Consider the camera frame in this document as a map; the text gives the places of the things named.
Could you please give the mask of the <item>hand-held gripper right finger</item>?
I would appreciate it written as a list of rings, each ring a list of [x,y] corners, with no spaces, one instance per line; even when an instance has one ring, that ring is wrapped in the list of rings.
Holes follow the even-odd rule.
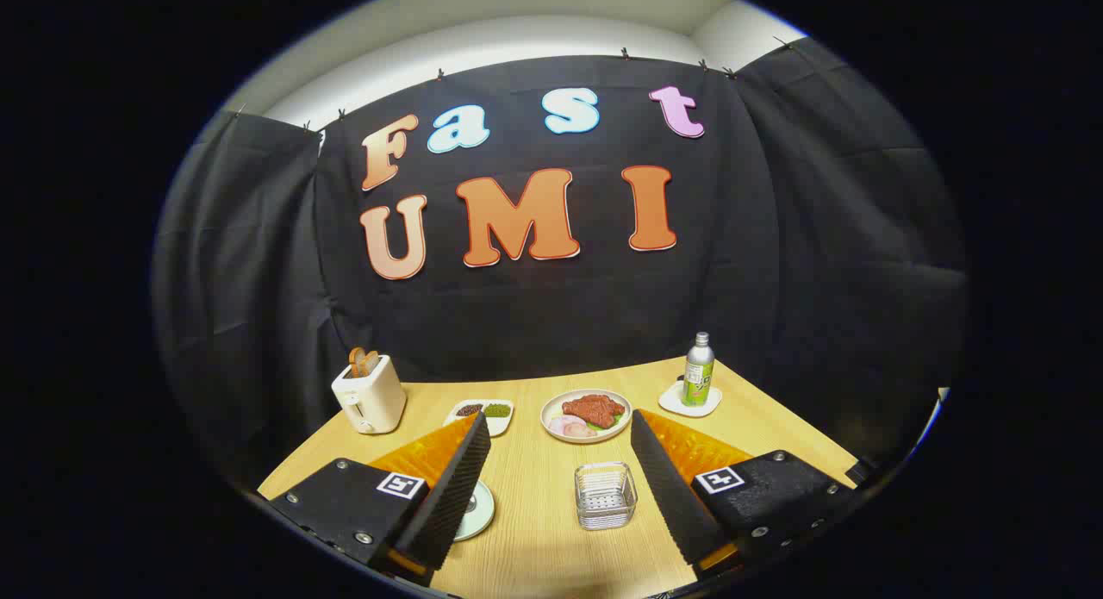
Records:
[[[749,454],[655,411],[632,411],[630,431],[651,498],[696,574],[784,559],[869,496],[794,452]]]

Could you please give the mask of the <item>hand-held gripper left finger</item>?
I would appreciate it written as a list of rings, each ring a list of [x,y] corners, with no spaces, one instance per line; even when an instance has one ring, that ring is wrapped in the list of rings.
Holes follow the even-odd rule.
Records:
[[[269,504],[339,555],[428,582],[452,549],[489,450],[486,417],[476,411],[370,463],[326,462]]]

